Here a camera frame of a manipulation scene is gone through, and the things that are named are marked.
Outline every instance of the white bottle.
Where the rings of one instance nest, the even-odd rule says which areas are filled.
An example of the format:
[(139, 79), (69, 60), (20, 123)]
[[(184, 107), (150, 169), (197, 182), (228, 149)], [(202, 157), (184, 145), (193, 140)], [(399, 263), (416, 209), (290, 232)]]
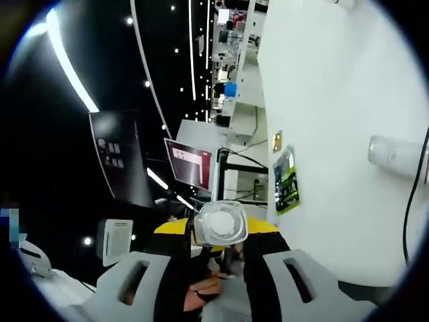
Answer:
[[(369, 143), (368, 160), (381, 168), (402, 176), (415, 178), (422, 153), (419, 143), (405, 142), (395, 138), (373, 136)], [(425, 184), (429, 180), (429, 146), (423, 159), (420, 180)]]

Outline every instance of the blue object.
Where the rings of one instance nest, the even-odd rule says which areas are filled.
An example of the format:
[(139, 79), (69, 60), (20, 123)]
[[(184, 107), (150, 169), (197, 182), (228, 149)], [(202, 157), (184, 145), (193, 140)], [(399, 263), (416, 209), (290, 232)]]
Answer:
[(235, 83), (227, 83), (225, 84), (225, 92), (223, 95), (226, 97), (235, 97), (237, 94), (237, 84)]

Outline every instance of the white wall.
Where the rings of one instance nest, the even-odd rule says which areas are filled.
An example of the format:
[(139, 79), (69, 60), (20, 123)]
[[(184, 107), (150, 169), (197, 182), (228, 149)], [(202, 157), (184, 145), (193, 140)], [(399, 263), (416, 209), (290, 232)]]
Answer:
[[(282, 233), (341, 280), (395, 284), (405, 270), (402, 224), (412, 180), (370, 165), (367, 149), (375, 134), (424, 138), (429, 100), (406, 42), (370, 1), (349, 12), (324, 0), (271, 0), (259, 66), (268, 136), (283, 129), (284, 144), (297, 147), (301, 205), (279, 218)], [(427, 203), (420, 188), (408, 222), (411, 254)]]

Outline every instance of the black panel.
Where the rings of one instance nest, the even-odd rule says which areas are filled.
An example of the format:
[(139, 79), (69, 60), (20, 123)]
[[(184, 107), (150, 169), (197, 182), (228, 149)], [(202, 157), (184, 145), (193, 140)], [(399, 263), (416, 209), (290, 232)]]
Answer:
[(282, 320), (277, 288), (262, 256), (250, 256), (252, 249), (244, 248), (244, 281), (249, 295), (252, 322)]
[(113, 196), (142, 207), (153, 207), (138, 140), (136, 113), (91, 113), (95, 148)]
[(287, 252), (290, 250), (279, 232), (251, 233), (244, 243), (244, 249), (250, 249), (247, 256), (260, 257), (266, 254)]

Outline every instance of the blurred object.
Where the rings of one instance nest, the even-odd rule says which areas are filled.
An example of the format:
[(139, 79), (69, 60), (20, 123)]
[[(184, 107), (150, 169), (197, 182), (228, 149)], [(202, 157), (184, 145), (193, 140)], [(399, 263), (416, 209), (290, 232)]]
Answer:
[[(415, 178), (421, 154), (422, 144), (384, 136), (373, 136), (369, 142), (368, 161), (401, 176)], [(428, 180), (428, 171), (429, 147), (426, 146), (419, 179), (425, 184)]]
[(282, 149), (282, 131), (277, 132), (273, 137), (273, 153)]
[(298, 180), (296, 178), (294, 152), (287, 146), (279, 160), (274, 164), (275, 211), (282, 215), (300, 203)]
[(247, 218), (237, 201), (206, 203), (194, 218), (195, 242), (200, 246), (226, 246), (247, 238)]

